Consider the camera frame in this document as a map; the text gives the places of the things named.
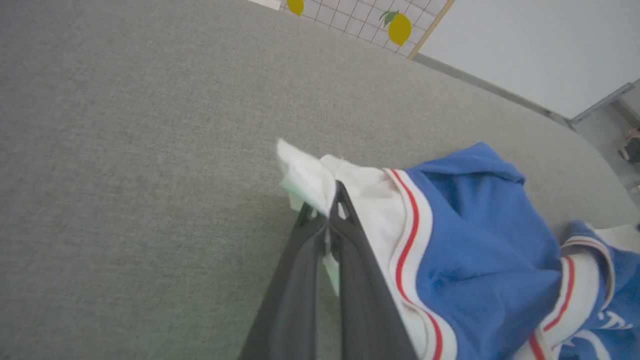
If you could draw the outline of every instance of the floor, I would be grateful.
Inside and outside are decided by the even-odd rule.
[[[628,163],[618,154],[624,133],[632,128],[631,125],[612,106],[606,106],[574,128],[605,158],[640,209],[640,164]]]

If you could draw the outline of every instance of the lemon print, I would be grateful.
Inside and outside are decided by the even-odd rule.
[[[409,39],[409,35],[411,35],[411,22],[404,14],[398,11],[390,12],[387,10],[382,14],[380,20],[382,20],[383,17],[385,18],[385,26],[387,26],[389,22],[391,23],[391,25],[389,25],[389,39],[402,46],[404,42]]]
[[[287,0],[287,6],[292,13],[300,16],[302,15],[302,10],[305,8],[305,3],[302,0]]]

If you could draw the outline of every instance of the clothing pile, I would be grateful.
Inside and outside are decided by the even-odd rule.
[[[344,183],[420,359],[640,354],[640,234],[568,224],[560,246],[525,177],[485,143],[404,170],[320,160],[280,140],[291,206]],[[324,259],[337,292],[337,264]]]

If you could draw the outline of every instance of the white wall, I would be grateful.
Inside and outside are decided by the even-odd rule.
[[[573,118],[640,79],[640,1],[456,0],[419,52]]]

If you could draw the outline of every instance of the gray couch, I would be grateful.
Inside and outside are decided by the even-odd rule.
[[[2,359],[238,355],[295,217],[278,137],[396,168],[485,141],[557,234],[638,219],[575,133],[245,0],[9,0],[0,19]]]

